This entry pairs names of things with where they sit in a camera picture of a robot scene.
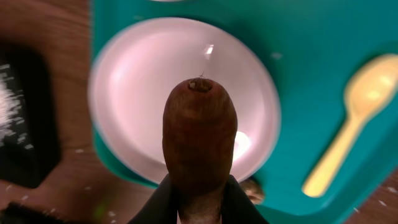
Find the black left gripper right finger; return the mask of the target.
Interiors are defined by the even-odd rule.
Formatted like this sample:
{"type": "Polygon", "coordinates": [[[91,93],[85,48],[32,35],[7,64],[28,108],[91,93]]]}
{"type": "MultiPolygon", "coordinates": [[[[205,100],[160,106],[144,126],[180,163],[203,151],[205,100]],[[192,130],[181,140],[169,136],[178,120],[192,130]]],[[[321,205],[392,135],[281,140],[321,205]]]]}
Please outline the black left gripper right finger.
{"type": "Polygon", "coordinates": [[[222,224],[269,224],[259,213],[239,186],[237,180],[230,175],[224,188],[221,206],[222,224]]]}

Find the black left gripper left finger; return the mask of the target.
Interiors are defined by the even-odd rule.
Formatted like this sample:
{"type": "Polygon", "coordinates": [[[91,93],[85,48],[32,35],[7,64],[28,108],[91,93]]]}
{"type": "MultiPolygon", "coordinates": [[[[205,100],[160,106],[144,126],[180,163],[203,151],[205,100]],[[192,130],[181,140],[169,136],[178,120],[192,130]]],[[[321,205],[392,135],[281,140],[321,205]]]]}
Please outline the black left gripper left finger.
{"type": "Polygon", "coordinates": [[[177,224],[176,192],[167,174],[142,209],[128,224],[177,224]]]}

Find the carrot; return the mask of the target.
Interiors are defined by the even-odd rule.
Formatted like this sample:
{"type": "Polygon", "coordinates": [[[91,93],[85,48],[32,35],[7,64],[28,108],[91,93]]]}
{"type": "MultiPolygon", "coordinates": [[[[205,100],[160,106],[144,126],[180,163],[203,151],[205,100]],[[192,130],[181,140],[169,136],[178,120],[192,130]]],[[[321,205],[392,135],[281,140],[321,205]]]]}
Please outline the carrot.
{"type": "Polygon", "coordinates": [[[234,104],[219,83],[192,78],[170,92],[162,150],[182,223],[221,223],[237,128],[234,104]]]}

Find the pink plate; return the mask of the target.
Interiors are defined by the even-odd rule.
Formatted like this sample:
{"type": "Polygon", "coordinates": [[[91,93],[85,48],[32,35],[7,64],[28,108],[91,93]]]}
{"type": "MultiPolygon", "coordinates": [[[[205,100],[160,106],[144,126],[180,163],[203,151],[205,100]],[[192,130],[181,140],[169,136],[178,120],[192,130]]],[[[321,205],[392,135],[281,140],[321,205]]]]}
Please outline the pink plate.
{"type": "Polygon", "coordinates": [[[203,76],[223,85],[238,115],[232,174],[258,171],[281,126],[274,82],[240,40],[210,24],[181,17],[148,19],[118,32],[97,55],[88,101],[95,148],[116,175],[156,187],[167,174],[162,114],[172,89],[203,76]]]}

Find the brown food lump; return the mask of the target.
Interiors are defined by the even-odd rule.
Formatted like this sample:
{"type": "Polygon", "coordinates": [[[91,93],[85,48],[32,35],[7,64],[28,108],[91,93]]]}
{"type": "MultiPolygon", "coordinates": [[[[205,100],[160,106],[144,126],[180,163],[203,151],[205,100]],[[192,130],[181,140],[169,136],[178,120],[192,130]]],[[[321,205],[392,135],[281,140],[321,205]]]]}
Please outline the brown food lump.
{"type": "Polygon", "coordinates": [[[260,205],[264,201],[265,193],[255,180],[246,179],[239,185],[253,204],[260,205]]]}

